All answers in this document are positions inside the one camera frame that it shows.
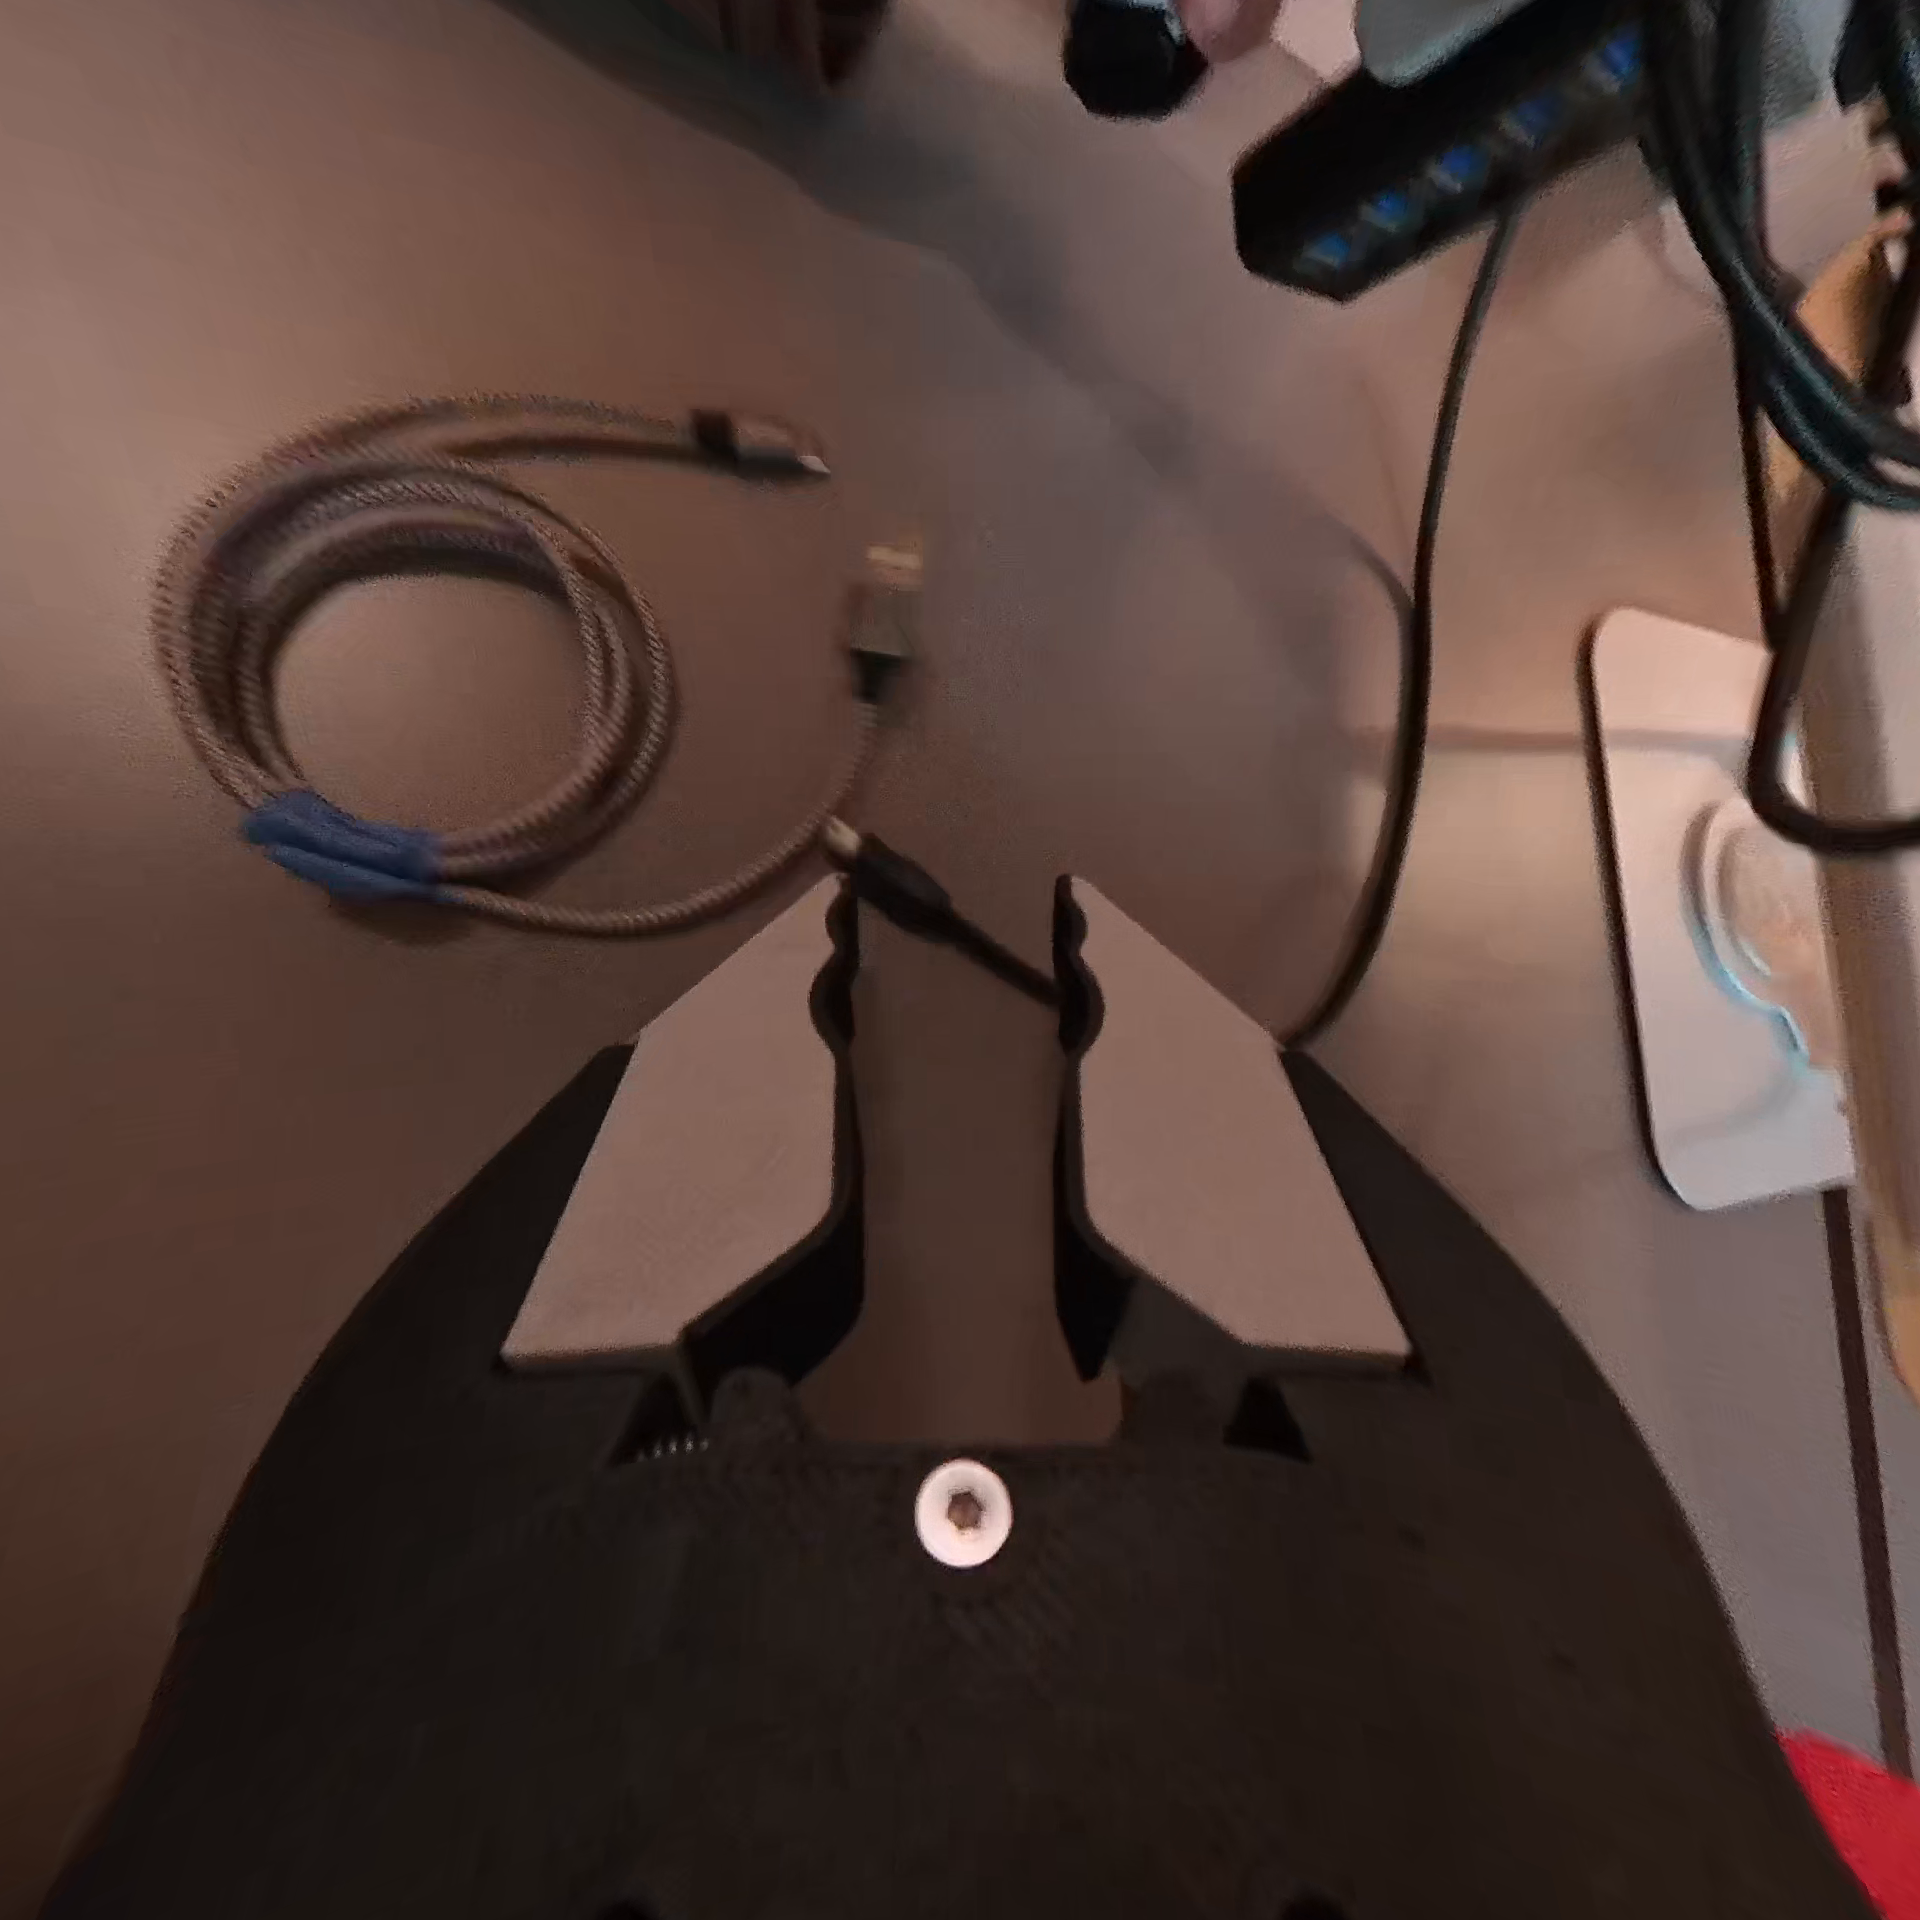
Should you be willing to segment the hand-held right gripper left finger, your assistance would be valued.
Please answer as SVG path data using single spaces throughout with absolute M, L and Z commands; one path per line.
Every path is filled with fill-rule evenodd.
M 798 1385 L 865 1297 L 857 902 L 822 881 L 634 1040 L 500 1358 Z

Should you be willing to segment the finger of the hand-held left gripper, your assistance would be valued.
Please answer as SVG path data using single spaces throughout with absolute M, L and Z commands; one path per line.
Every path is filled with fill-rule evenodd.
M 1360 67 L 1383 85 L 1412 85 L 1518 10 L 1521 3 L 1358 3 L 1354 35 Z

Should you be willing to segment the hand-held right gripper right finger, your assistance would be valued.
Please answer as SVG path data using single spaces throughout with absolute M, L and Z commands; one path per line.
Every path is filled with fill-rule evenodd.
M 1075 1371 L 1399 1371 L 1412 1341 L 1279 1040 L 1091 881 L 1054 889 L 1054 1300 Z

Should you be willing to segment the black usb hub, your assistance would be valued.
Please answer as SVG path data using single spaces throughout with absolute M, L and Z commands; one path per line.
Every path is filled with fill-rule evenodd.
M 1416 81 L 1368 68 L 1232 172 L 1249 275 L 1347 305 L 1638 133 L 1642 5 L 1522 5 Z

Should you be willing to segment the red plastic bin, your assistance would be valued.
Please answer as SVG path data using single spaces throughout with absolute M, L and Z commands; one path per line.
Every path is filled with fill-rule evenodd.
M 1880 1918 L 1919 1918 L 1919 1785 L 1851 1747 L 1778 1733 L 1795 1781 Z

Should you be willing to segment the wooden document stand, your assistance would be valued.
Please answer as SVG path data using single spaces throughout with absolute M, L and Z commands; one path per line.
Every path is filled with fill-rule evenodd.
M 1812 280 L 1802 318 L 1854 373 L 1902 256 L 1894 219 Z M 1840 549 L 1788 786 L 1915 813 L 1915 515 Z M 1915 849 L 1815 857 L 1744 800 L 1768 661 L 1620 609 L 1586 653 L 1601 838 L 1654 1165 L 1695 1211 L 1854 1186 L 1894 1373 L 1919 1387 Z

